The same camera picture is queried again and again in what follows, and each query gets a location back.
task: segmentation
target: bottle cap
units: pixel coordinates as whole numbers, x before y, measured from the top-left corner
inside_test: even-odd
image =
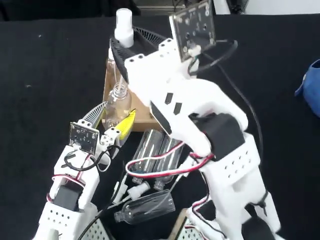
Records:
[[[114,37],[122,46],[130,48],[134,44],[134,30],[132,28],[132,12],[127,8],[116,11],[116,27]]]
[[[125,214],[122,211],[114,213],[114,220],[116,223],[122,222],[125,219]]]

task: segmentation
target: perforated bracket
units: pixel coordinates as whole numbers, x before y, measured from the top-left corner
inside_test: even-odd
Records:
[[[82,240],[110,240],[100,219],[98,219],[85,233]]]

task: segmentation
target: black table surface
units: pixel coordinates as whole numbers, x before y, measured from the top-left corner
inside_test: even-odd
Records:
[[[223,66],[260,119],[262,175],[282,224],[280,235],[288,240],[307,239],[319,225],[320,120],[294,97],[308,66],[320,57],[319,22],[320,15],[215,18],[217,38],[239,42]],[[136,17],[133,23],[171,36],[165,16]],[[69,122],[102,100],[114,25],[114,18],[0,23],[1,239],[28,240],[36,232]],[[214,80],[247,112],[248,132],[257,136],[248,108],[223,76],[211,69],[200,77]],[[93,197],[99,209],[110,199],[121,160],[132,158],[140,137],[133,133],[101,175]],[[204,194],[201,177],[191,173],[172,192],[176,212],[137,226],[115,224],[110,215],[102,221],[117,240],[167,238],[180,210]]]

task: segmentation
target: white spray nozzle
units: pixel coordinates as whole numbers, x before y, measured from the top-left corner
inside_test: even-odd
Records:
[[[132,28],[132,12],[127,8],[116,11],[116,27],[114,37],[122,46],[130,48],[134,44],[134,30]]]

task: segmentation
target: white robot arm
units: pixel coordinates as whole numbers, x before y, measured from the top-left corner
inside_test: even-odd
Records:
[[[108,129],[100,137],[96,127],[104,104],[98,105],[77,123],[70,124],[69,144],[54,166],[53,184],[33,240],[76,240],[97,215],[97,207],[91,200],[100,178],[98,169],[91,166],[99,160],[100,164],[109,167],[126,140],[117,127]],[[90,169],[71,169],[66,167],[66,161],[74,168]]]
[[[150,108],[170,137],[183,141],[200,157],[211,153],[217,157],[201,171],[216,207],[216,219],[210,224],[224,234],[205,224],[190,208],[191,221],[210,240],[225,237],[230,240],[262,239],[252,233],[257,229],[261,230],[264,239],[280,240],[282,238],[276,235],[280,221],[261,177],[256,143],[253,136],[245,132],[248,127],[246,114],[215,83],[189,75],[189,70],[196,71],[199,64],[196,61],[189,69],[191,57],[214,45],[213,27],[209,28],[206,19],[211,17],[210,6],[210,1],[202,1],[170,16],[173,39],[163,41],[159,50],[152,54],[138,54],[125,60],[129,88]],[[208,34],[208,46],[199,43],[197,38],[205,34]],[[212,113],[212,118],[202,127],[190,117]],[[228,124],[232,126],[232,132],[224,131]],[[227,149],[217,153],[221,148]],[[257,217],[251,217],[245,210],[250,204],[255,206]]]

